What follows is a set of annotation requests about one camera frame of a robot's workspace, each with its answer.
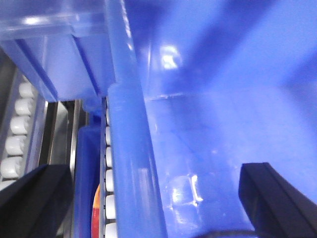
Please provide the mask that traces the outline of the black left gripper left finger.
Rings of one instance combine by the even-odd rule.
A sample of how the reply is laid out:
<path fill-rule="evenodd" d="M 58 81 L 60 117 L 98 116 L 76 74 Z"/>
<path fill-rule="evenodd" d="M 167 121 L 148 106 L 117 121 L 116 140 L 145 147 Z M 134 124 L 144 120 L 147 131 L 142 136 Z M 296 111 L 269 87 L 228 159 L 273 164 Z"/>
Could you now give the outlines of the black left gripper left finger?
<path fill-rule="evenodd" d="M 69 166 L 37 167 L 0 192 L 0 236 L 56 237 L 72 199 Z"/>

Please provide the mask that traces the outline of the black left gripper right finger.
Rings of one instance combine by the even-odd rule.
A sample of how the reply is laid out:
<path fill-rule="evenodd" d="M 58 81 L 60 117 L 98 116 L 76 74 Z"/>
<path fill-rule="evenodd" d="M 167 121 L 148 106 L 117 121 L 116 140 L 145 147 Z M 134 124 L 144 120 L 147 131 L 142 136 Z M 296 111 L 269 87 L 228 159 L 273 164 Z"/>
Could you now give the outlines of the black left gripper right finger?
<path fill-rule="evenodd" d="M 269 163 L 243 164 L 238 194 L 258 237 L 317 236 L 317 205 Z"/>

